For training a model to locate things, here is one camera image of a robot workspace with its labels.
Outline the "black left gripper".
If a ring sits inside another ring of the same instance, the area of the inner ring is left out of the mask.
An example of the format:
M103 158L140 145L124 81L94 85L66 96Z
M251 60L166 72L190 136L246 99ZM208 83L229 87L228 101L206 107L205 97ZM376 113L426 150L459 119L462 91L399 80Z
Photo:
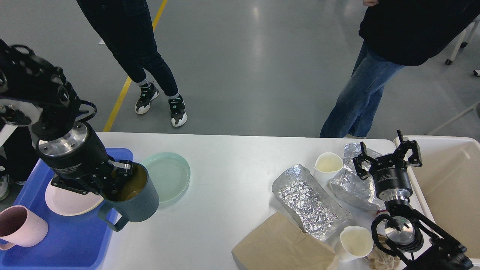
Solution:
M132 175L131 160L114 161L87 122L75 122L63 137L39 140L36 150L54 172L51 185L86 195L115 198Z

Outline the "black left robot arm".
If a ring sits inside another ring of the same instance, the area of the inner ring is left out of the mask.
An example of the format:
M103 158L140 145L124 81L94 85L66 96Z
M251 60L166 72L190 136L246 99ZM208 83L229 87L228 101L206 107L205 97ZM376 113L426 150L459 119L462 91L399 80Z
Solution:
M24 45L1 41L1 120L29 126L38 157L56 174L52 185L114 200L133 162L115 161L91 127L94 103L82 100L63 69Z

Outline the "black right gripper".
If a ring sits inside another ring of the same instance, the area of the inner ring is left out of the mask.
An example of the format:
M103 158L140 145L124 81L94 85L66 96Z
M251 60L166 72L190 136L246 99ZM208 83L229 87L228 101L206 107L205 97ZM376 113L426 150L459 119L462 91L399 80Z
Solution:
M373 158L367 155L365 143L360 142L361 152L353 157L355 172L361 180L373 177L375 193L382 201L406 200L413 195L407 174L407 167L422 167L422 158L417 141L404 140L401 130L397 130L400 145L393 155Z

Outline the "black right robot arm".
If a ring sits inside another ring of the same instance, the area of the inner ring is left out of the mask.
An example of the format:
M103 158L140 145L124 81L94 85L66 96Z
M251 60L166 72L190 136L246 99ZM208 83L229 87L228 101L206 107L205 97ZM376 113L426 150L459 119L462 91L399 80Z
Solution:
M371 157L360 142L361 152L352 161L358 177L372 177L377 198L385 204L387 214L379 214L372 222L372 239L382 252L400 258L406 270L470 270L473 262L467 248L444 229L410 205L413 187L407 167L421 167L417 141L400 140L396 150Z

